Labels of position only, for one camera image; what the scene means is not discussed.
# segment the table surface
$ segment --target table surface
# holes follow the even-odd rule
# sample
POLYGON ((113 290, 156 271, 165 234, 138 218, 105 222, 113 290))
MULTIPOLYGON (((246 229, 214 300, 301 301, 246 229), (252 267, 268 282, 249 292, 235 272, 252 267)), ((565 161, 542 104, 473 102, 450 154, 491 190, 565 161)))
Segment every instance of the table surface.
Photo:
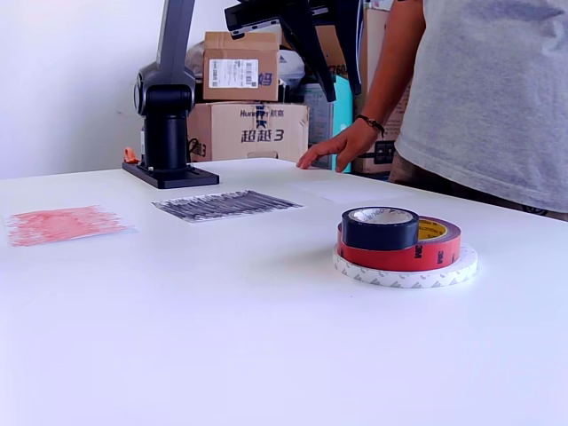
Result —
POLYGON ((568 224, 288 162, 0 181, 3 215, 99 204, 135 233, 10 248, 0 231, 0 424, 568 424, 568 224), (292 209, 189 224, 151 201, 253 189, 292 209), (353 207, 462 228, 478 276, 380 288, 332 265, 353 207))

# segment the stack of tape rolls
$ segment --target stack of tape rolls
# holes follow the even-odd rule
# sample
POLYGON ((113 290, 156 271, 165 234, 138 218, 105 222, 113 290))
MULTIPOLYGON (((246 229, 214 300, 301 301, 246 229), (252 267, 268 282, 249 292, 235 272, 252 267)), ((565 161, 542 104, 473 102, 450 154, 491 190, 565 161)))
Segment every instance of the stack of tape rolls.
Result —
POLYGON ((462 246, 462 231, 434 217, 391 207, 343 213, 335 268, 355 280, 392 288, 460 284, 477 272, 477 253, 462 246))

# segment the shorts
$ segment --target shorts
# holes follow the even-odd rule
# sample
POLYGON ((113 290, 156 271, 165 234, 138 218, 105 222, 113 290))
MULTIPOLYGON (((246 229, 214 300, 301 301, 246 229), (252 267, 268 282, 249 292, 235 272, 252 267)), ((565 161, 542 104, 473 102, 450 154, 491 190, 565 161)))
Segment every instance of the shorts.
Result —
POLYGON ((533 215, 551 217, 554 219, 564 220, 568 222, 568 213, 559 213, 543 209, 536 209, 530 206, 524 206, 513 201, 503 200, 488 193, 482 193, 475 189, 456 184, 451 180, 441 177, 435 173, 424 170, 411 162, 402 158, 395 153, 392 163, 392 172, 389 181, 393 184, 411 186, 413 188, 430 191, 433 193, 442 193, 453 197, 459 197, 466 200, 484 202, 507 209, 521 210, 525 213, 533 215))

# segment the black device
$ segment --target black device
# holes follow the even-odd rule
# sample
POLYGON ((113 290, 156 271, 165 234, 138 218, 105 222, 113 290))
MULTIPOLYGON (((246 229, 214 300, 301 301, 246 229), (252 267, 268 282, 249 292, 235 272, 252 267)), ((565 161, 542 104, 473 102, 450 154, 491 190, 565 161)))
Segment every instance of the black device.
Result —
POLYGON ((156 61, 140 69, 134 105, 144 117, 139 164, 122 168, 159 189, 217 185, 219 176, 189 161, 187 116, 194 107, 195 77, 185 54, 195 0, 166 0, 156 61))
MULTIPOLYGON (((138 72, 134 104, 144 117, 141 161, 122 168, 159 189, 217 185, 219 176, 189 162, 187 116, 195 104, 195 77, 185 55, 195 0, 165 0, 156 61, 138 72)), ((316 25, 333 24, 347 61, 353 94, 361 92, 359 51, 363 0, 248 0, 225 10, 233 38, 280 23, 284 36, 317 76, 328 101, 335 88, 316 25)))
POLYGON ((241 4, 225 10, 227 28, 233 38, 248 31, 280 23, 282 34, 302 57, 326 93, 335 101, 334 81, 321 50, 316 27, 335 26, 343 51, 353 96, 361 93, 359 54, 363 38, 365 0, 240 0, 241 4))

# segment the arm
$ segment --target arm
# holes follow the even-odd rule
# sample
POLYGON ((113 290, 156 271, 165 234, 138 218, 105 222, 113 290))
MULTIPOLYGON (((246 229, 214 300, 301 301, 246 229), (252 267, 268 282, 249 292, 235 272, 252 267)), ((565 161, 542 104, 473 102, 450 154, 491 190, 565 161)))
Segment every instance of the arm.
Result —
MULTIPOLYGON (((422 0, 395 1, 389 14, 381 58, 375 72, 363 115, 385 124, 402 97, 426 28, 422 0)), ((364 154, 376 141, 378 130, 356 120, 336 137, 308 150, 297 166, 307 169, 323 155, 338 154, 336 171, 364 154)))

